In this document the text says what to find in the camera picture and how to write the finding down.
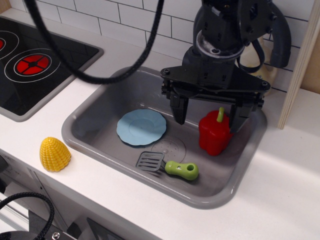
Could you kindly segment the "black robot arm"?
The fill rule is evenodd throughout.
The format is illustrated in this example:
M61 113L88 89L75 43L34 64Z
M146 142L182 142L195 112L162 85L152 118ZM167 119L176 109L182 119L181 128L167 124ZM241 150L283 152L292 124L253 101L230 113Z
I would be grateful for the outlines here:
M259 38L272 29L269 0L204 0L195 18L193 45L182 64L164 68L162 93L175 121L184 124L189 99L229 104L229 131L237 133L264 104L267 81L253 76L259 67L244 67L240 57L253 45L261 63Z

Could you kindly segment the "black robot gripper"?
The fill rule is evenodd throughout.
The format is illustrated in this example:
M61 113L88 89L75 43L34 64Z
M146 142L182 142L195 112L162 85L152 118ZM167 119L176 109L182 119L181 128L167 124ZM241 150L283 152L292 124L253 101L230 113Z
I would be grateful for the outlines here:
M181 66L161 70L162 93L170 101L175 121L183 125L190 99L231 105L229 132L238 133L251 112L264 105L264 95L271 85L250 73L252 69L236 66L236 59L208 56L191 47Z

